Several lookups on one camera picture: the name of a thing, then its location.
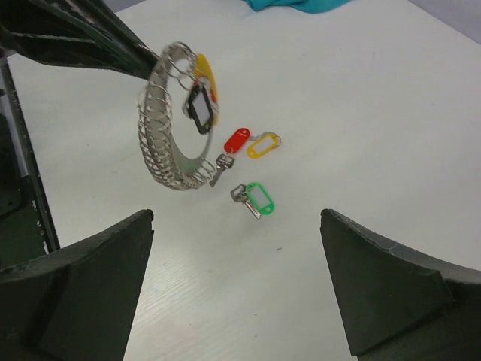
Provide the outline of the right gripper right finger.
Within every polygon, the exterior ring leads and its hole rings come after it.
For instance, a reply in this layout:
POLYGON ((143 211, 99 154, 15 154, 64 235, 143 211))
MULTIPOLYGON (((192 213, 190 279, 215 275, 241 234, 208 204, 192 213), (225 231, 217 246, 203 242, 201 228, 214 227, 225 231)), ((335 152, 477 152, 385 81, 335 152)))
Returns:
POLYGON ((358 360, 478 360, 480 272, 379 235, 333 209, 320 234, 358 360))

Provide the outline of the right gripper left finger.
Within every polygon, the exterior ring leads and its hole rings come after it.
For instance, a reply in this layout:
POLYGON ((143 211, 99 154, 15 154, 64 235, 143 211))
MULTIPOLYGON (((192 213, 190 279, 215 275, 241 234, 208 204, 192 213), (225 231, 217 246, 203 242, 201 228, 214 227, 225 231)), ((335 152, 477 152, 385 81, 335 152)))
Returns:
POLYGON ((3 360, 121 360, 153 243, 153 212, 1 271, 3 360))

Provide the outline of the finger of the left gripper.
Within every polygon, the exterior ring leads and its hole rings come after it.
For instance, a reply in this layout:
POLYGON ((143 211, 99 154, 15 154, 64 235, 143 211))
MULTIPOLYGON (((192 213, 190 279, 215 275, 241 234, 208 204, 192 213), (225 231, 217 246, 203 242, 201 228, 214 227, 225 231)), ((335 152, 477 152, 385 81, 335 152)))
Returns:
POLYGON ((158 59, 103 1, 4 0, 1 47, 45 65, 145 80, 158 59))

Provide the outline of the green key tag with key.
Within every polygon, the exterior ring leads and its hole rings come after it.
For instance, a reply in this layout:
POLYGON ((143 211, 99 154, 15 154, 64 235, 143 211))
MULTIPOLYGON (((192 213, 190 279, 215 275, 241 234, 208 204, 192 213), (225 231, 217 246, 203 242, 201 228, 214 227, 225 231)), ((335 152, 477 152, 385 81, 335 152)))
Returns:
POLYGON ((259 182, 239 184, 230 195, 235 202, 245 205, 257 220, 275 210, 274 200, 259 182))

